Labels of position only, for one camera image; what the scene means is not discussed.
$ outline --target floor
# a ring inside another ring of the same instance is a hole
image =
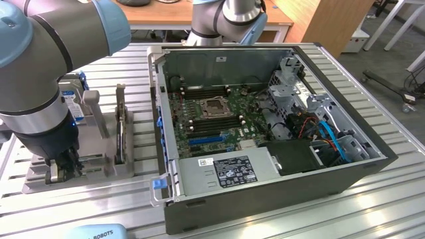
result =
[[[385,17],[386,14],[382,13],[378,18],[366,19],[362,29],[369,34],[373,33]],[[338,61],[357,79],[362,77],[362,71],[368,69],[394,85],[404,86],[404,80],[409,75],[405,68],[409,67],[425,50],[425,36],[410,29],[402,35],[390,51],[385,51],[384,47],[401,26],[402,24],[393,20],[369,51],[361,50],[358,54],[349,53],[340,56]],[[425,72],[418,75],[418,81],[425,81]],[[373,81],[365,83],[364,86],[406,129],[425,144],[425,127],[422,124],[425,119],[425,100],[416,105],[416,112],[405,114],[401,111],[402,100],[396,93]]]

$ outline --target aluminum extrusion table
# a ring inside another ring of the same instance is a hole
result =
[[[313,44],[300,47],[398,154],[398,160],[340,195],[167,235],[163,208],[153,208],[149,203],[148,180],[157,175],[159,166],[147,47],[131,44],[112,57],[81,68],[91,89],[101,94],[104,112],[115,108],[116,84],[127,84],[125,101],[135,112],[136,177],[24,195],[20,190],[31,153],[13,137],[0,151],[0,237],[61,238],[76,226],[103,223],[121,223],[131,239],[425,237],[425,148],[331,54]],[[321,92],[309,73],[307,80]]]

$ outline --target white table leg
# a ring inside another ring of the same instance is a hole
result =
[[[284,42],[285,37],[287,37],[287,33],[288,33],[288,29],[289,29],[289,26],[281,26],[279,28],[279,31],[276,32],[276,36],[275,36],[275,40],[273,40],[275,43]]]
[[[384,20],[384,22],[382,22],[382,24],[381,24],[378,30],[374,32],[374,34],[373,34],[373,36],[370,37],[370,39],[369,39],[366,45],[364,46],[364,50],[365,50],[365,51],[369,51],[369,49],[370,49],[373,43],[377,41],[378,37],[381,36],[381,34],[382,34],[385,28],[386,28],[388,25],[390,24],[390,21],[393,20],[394,16],[397,15],[397,13],[398,13],[401,7],[404,6],[404,4],[405,4],[405,0],[398,0],[398,3],[397,3],[397,5],[394,6],[394,8],[393,8],[390,14],[389,14],[388,17],[385,18],[385,20]]]
[[[418,67],[418,64],[425,61],[425,51],[422,52],[422,54],[420,55],[420,57],[414,60],[414,62],[412,63],[412,65],[406,68],[406,70],[409,72],[413,72],[416,70],[416,68]]]
[[[413,12],[412,16],[409,17],[409,19],[406,20],[404,26],[400,28],[398,32],[396,33],[396,35],[393,36],[392,40],[389,41],[388,45],[385,46],[385,50],[389,51],[390,48],[393,47],[394,43],[398,41],[400,37],[402,36],[402,34],[405,33],[405,31],[408,30],[409,26],[413,24],[414,20],[417,19],[417,17],[420,16],[421,12],[425,10],[425,5],[420,6],[416,11]]]

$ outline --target power supply label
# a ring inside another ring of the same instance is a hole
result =
[[[257,181],[248,156],[216,160],[213,167],[223,188]]]

